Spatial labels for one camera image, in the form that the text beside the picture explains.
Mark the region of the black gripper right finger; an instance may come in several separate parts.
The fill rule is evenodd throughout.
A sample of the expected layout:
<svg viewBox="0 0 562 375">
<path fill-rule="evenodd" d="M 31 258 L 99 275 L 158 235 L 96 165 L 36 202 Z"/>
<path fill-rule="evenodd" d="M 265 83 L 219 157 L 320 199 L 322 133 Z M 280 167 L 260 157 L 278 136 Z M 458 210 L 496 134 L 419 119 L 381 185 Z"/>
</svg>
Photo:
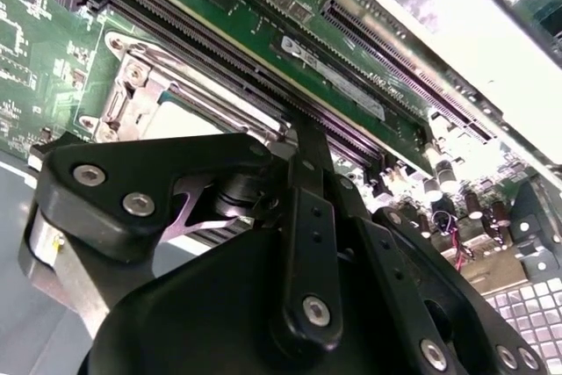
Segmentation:
<svg viewBox="0 0 562 375">
<path fill-rule="evenodd" d="M 397 374 L 545 374 L 546 365 L 494 308 L 391 208 L 370 214 L 357 188 L 328 175 L 327 192 L 354 253 L 360 300 L 382 323 L 384 371 Z"/>
</svg>

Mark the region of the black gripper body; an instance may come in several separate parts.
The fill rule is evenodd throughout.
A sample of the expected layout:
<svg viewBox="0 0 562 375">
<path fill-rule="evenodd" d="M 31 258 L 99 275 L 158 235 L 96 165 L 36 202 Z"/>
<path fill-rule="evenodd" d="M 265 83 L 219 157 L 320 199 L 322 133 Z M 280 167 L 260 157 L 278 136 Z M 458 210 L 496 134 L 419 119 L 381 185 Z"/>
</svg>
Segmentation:
<svg viewBox="0 0 562 375">
<path fill-rule="evenodd" d="M 386 373 L 382 313 L 330 228 L 253 230 L 129 293 L 90 374 Z"/>
</svg>

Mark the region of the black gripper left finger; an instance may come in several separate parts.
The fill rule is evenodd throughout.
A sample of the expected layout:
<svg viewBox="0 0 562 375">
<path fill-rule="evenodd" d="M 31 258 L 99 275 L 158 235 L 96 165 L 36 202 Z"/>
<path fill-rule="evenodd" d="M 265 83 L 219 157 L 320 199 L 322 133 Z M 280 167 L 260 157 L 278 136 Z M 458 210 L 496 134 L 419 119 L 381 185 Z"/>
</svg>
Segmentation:
<svg viewBox="0 0 562 375">
<path fill-rule="evenodd" d="M 275 148 L 244 133 L 51 146 L 22 243 L 26 275 L 95 340 L 129 293 L 242 234 L 335 233 L 327 138 L 294 129 L 296 142 Z"/>
</svg>

